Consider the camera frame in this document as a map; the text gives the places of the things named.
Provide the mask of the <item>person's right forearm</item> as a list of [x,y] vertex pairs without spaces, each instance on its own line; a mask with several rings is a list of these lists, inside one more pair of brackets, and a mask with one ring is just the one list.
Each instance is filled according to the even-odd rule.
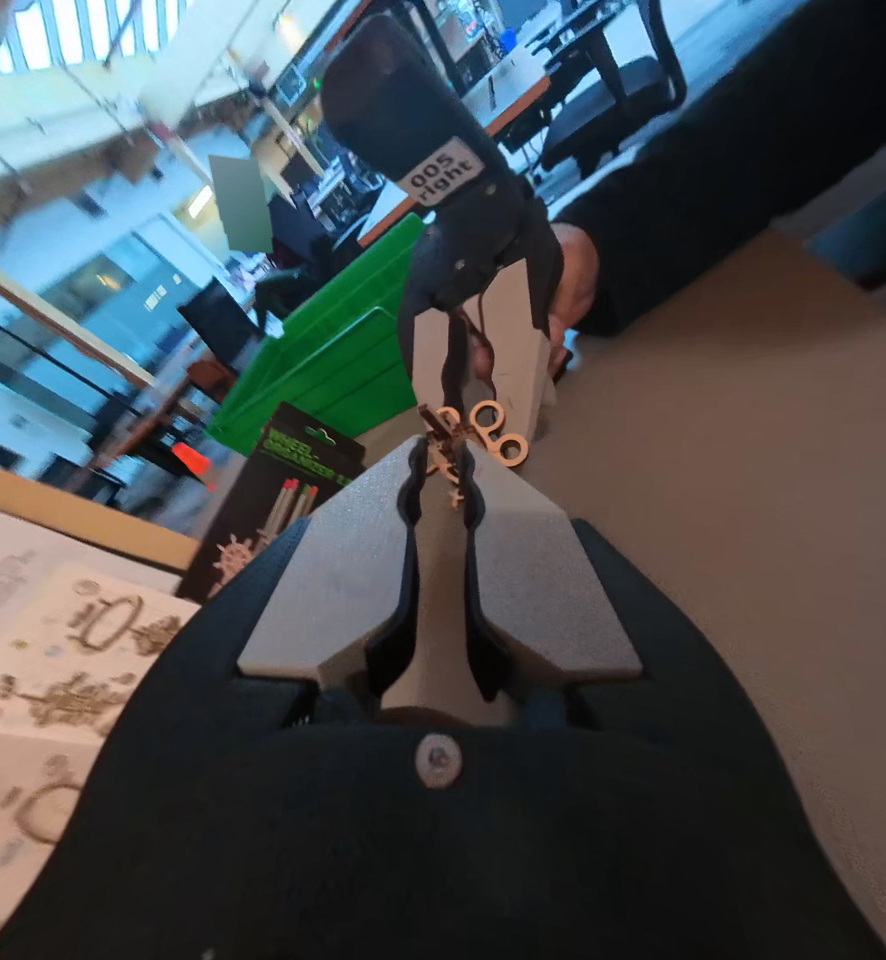
[[574,327],[613,336],[886,148],[886,2],[807,2],[564,208],[600,272]]

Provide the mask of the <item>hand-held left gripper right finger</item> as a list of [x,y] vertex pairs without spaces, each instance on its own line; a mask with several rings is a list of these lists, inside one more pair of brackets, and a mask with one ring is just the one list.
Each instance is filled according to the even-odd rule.
[[567,513],[478,447],[461,450],[466,649],[483,699],[628,682],[643,665]]

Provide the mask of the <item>green plastic bin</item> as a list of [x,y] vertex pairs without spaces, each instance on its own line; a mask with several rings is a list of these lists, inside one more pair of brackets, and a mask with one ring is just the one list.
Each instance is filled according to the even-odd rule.
[[397,319],[424,228],[408,214],[291,314],[214,412],[209,438],[249,455],[281,403],[352,439],[414,408]]

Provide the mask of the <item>wooden axle model assembly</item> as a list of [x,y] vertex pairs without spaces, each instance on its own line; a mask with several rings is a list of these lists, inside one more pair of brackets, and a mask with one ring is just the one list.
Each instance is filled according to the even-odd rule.
[[426,403],[418,404],[417,412],[425,424],[426,475],[438,473],[449,482],[451,508],[459,511],[464,502],[457,470],[458,448],[465,438],[461,415],[449,406],[433,410]]

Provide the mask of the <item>folded instruction sheet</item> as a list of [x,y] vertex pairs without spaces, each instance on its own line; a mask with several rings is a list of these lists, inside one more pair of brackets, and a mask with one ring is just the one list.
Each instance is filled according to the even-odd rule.
[[103,744],[199,605],[79,564],[0,625],[0,928],[59,842]]

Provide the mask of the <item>white text paper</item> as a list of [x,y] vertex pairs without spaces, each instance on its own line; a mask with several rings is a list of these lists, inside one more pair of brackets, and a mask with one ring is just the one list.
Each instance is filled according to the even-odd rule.
[[0,591],[20,596],[65,564],[168,594],[181,579],[148,561],[114,553],[0,512]]

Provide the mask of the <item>three-ring wooden model part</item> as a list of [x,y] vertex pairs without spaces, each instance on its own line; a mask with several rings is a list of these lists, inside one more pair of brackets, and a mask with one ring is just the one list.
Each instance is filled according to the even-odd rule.
[[435,411],[444,428],[442,450],[453,460],[456,450],[467,441],[477,442],[503,466],[515,469],[529,456],[529,441],[520,434],[505,430],[506,412],[493,399],[476,403],[469,414],[459,414],[445,406]]

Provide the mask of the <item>black product box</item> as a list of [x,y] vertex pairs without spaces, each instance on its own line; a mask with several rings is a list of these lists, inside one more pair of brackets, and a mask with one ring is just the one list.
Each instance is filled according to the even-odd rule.
[[175,596],[202,605],[364,471],[365,447],[282,402],[210,522]]

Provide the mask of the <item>tan rounded board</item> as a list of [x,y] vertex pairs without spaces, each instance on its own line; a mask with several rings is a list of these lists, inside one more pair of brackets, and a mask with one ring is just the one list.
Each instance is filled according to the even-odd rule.
[[200,546],[188,535],[0,470],[1,513],[171,573],[185,573]]

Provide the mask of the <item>person's right hand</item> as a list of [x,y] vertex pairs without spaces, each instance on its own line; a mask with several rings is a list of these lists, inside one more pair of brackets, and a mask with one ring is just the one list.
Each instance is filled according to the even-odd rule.
[[569,364],[566,335],[589,313],[595,300],[600,260],[593,239],[578,226],[552,225],[563,256],[563,270],[548,313],[548,373],[557,379]]

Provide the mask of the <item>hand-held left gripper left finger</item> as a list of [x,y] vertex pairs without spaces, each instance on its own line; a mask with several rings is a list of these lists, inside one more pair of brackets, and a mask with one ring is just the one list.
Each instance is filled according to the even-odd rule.
[[415,527],[427,441],[412,437],[316,509],[238,660],[250,678],[383,694],[415,651]]

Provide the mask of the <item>black office chair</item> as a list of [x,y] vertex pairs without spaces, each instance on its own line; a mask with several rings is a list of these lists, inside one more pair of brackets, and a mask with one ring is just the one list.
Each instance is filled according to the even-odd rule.
[[243,354],[252,345],[260,345],[265,337],[247,311],[215,277],[176,310],[213,356],[233,369],[238,369]]
[[616,156],[624,141],[651,121],[679,109],[689,87],[667,30],[661,1],[635,2],[652,55],[617,64],[605,29],[611,18],[595,18],[578,29],[545,63],[556,80],[565,60],[581,54],[598,73],[598,83],[569,102],[549,123],[540,165],[546,172],[574,160],[587,178],[605,155]]

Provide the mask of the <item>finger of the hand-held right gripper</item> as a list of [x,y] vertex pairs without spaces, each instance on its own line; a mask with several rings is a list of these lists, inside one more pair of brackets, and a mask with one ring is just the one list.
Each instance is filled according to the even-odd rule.
[[411,382],[418,407],[432,412],[447,407],[457,418],[466,416],[469,332],[461,309],[449,313],[427,309],[414,318]]
[[498,270],[479,296],[478,319],[494,357],[491,380],[504,426],[531,443],[544,404],[551,345],[529,287],[525,259]]

